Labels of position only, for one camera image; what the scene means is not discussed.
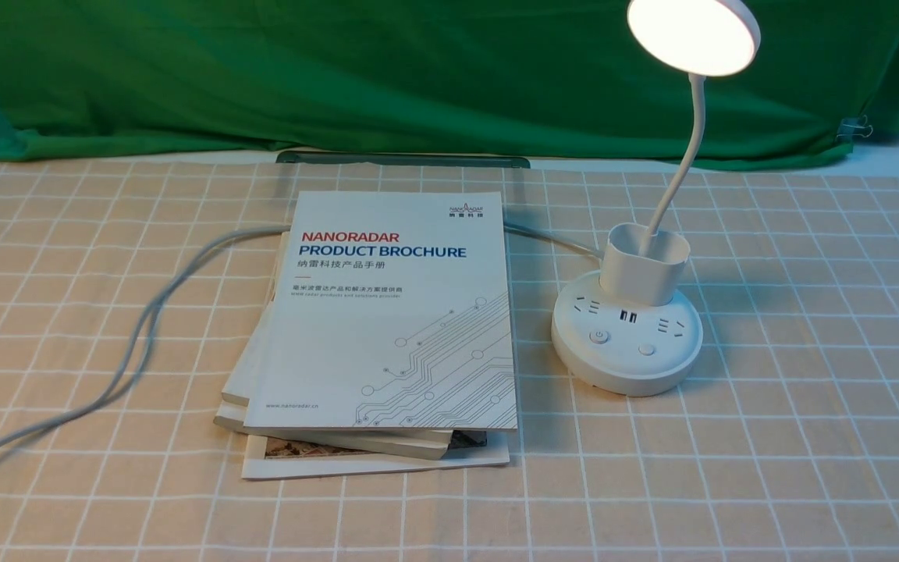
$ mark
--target binder clip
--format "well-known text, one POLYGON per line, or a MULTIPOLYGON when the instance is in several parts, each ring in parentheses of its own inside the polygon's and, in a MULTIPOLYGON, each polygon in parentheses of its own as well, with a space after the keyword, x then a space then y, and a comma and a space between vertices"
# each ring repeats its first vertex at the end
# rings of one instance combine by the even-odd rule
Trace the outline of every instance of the binder clip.
POLYGON ((871 136, 873 136, 873 126, 869 124, 869 116, 863 115, 863 117, 842 119, 834 140, 835 142, 841 140, 854 142, 855 139, 868 139, 871 136))

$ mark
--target power button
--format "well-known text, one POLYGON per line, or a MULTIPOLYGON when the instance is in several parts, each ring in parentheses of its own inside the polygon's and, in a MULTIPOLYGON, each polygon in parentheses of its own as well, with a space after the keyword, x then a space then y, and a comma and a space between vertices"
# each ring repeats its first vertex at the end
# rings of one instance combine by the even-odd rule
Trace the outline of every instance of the power button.
POLYGON ((609 332, 605 330, 596 330, 588 334, 588 338, 592 343, 603 344, 609 341, 609 332))

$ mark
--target power cord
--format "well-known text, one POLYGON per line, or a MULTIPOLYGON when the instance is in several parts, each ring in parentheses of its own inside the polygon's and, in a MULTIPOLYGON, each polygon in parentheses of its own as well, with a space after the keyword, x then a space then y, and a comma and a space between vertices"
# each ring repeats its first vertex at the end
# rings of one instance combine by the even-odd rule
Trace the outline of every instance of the power cord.
MULTIPOLYGON (((595 248, 590 248, 589 246, 586 246, 574 240, 561 238, 560 236, 543 230, 522 226, 510 221, 504 222, 504 229, 506 229, 507 232, 511 232, 521 236, 539 238, 559 245, 567 246, 568 248, 575 249, 579 252, 588 253, 595 258, 602 259, 602 252, 599 252, 599 250, 596 250, 595 248)), ((209 242, 206 246, 203 246, 203 248, 201 248, 200 251, 193 256, 193 259, 189 260, 189 263, 186 264, 186 267, 184 267, 178 275, 172 278, 172 281, 170 281, 169 284, 161 288, 158 294, 155 295, 155 297, 147 303, 147 306, 144 307, 144 310, 140 313, 140 317, 138 318, 137 323, 134 325, 134 329, 131 331, 130 341, 127 344, 127 350, 124 352, 123 358, 120 360, 120 364, 117 366, 117 369, 113 374, 113 379, 110 381, 109 386, 106 387, 103 393, 100 394, 98 398, 96 398, 89 404, 82 406, 81 408, 76 408, 63 414, 48 418, 46 420, 39 421, 37 423, 19 429, 13 433, 10 433, 9 435, 1 437, 0 449, 14 441, 18 441, 25 437, 46 434, 54 429, 61 427, 65 423, 77 420, 101 408, 105 408, 106 406, 116 402, 117 400, 120 400, 120 398, 127 394, 127 392, 129 392, 130 389, 140 380, 140 377, 143 376, 145 370, 147 369, 147 361, 151 359, 152 349, 157 339, 158 320, 161 317, 162 310, 165 308, 165 302, 167 302, 168 299, 172 297, 172 293, 175 293, 176 289, 178 289, 179 286, 185 283, 194 273, 196 273, 196 271, 199 271, 200 268, 206 265, 207 262, 209 262, 211 258, 213 258, 215 254, 220 251, 221 246, 232 245, 236 242, 253 238, 278 236, 279 234, 283 234, 284 232, 288 232, 289 230, 289 226, 236 230, 221 235, 214 240, 211 240, 211 242, 209 242), (127 367, 131 362, 131 357, 134 354, 134 349, 137 347, 138 338, 140 338, 140 331, 143 330, 145 324, 147 324, 147 333, 145 334, 144 349, 142 353, 140 353, 140 360, 138 361, 138 365, 136 366, 134 373, 131 375, 130 379, 127 381, 127 384, 117 389, 117 386, 123 379, 124 374, 127 372, 127 367)))

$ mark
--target desk lamp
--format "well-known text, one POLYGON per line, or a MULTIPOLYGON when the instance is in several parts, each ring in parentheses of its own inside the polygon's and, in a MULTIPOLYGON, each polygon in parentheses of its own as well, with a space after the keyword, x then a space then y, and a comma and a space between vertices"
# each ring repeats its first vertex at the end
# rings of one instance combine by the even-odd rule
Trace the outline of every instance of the desk lamp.
POLYGON ((740 0, 632 0, 627 21, 654 58, 688 74, 695 111, 684 159, 645 227, 613 227, 602 269, 568 283, 553 309, 553 347, 582 380, 628 396, 677 386, 702 347, 695 306, 677 290, 688 242, 659 230, 702 142, 706 77, 746 68, 759 50, 759 23, 740 0))

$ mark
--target pen holder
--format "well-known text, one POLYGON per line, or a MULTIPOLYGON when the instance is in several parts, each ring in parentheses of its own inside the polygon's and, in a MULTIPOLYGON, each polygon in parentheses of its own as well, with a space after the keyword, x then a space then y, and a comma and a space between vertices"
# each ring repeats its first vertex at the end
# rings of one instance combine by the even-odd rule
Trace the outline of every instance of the pen holder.
POLYGON ((646 256, 640 243, 647 228, 624 223, 613 227, 602 257, 599 285, 617 301, 643 306, 663 306, 671 302, 691 248, 684 236, 657 231, 646 256))

